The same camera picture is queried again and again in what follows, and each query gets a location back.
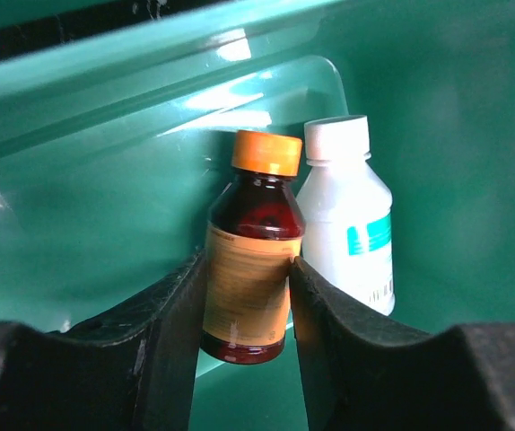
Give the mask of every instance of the green plastic bin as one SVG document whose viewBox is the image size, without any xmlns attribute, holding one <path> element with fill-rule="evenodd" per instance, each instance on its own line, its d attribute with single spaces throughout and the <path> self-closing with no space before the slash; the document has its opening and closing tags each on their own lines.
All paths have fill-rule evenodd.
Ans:
<svg viewBox="0 0 515 431">
<path fill-rule="evenodd" d="M 504 0 L 242 0 L 0 62 L 0 319 L 67 330 L 149 286 L 203 244 L 236 129 L 346 113 L 394 195 L 392 317 L 515 321 Z M 200 353 L 190 429 L 306 429 L 291 326 L 265 365 Z"/>
</svg>

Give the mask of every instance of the white plastic bottle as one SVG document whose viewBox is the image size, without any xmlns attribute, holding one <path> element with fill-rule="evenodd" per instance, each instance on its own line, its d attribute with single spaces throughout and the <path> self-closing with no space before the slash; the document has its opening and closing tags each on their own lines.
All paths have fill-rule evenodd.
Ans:
<svg viewBox="0 0 515 431">
<path fill-rule="evenodd" d="M 367 117 L 306 123 L 305 145 L 312 169 L 297 197 L 308 226 L 303 258 L 335 287 L 391 314 L 392 197 L 366 163 L 371 157 Z"/>
</svg>

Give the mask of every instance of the medicine bottle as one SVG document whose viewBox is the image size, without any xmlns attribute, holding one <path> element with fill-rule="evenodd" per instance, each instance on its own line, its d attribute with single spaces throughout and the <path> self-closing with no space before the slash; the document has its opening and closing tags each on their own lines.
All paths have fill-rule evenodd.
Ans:
<svg viewBox="0 0 515 431">
<path fill-rule="evenodd" d="M 202 349 L 234 364 L 260 364 L 284 349 L 287 275 L 305 223 L 289 182 L 301 140 L 241 130 L 235 179 L 212 204 L 206 234 L 208 292 Z"/>
<path fill-rule="evenodd" d="M 297 197 L 308 224 L 303 258 L 337 288 L 391 314 L 393 198 L 367 164 L 367 117 L 306 123 L 305 151 L 312 168 Z"/>
</svg>

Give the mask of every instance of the yellow label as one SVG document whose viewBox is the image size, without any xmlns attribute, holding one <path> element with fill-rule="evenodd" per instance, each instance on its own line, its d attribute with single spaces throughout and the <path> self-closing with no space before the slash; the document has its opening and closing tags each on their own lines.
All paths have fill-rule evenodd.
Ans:
<svg viewBox="0 0 515 431">
<path fill-rule="evenodd" d="M 290 311 L 289 265 L 301 238 L 256 240 L 212 225 L 206 236 L 208 291 L 204 331 L 235 345 L 280 341 Z"/>
</svg>

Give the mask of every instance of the bottle label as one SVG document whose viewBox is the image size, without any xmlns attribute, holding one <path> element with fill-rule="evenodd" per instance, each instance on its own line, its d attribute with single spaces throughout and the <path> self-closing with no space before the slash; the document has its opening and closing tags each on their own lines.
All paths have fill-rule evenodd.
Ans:
<svg viewBox="0 0 515 431">
<path fill-rule="evenodd" d="M 204 331 L 233 345 L 263 347 L 285 335 L 288 270 L 301 238 L 256 240 L 208 225 Z"/>
<path fill-rule="evenodd" d="M 355 274 L 352 293 L 369 306 L 393 295 L 391 214 L 347 229 L 349 270 Z"/>
</svg>

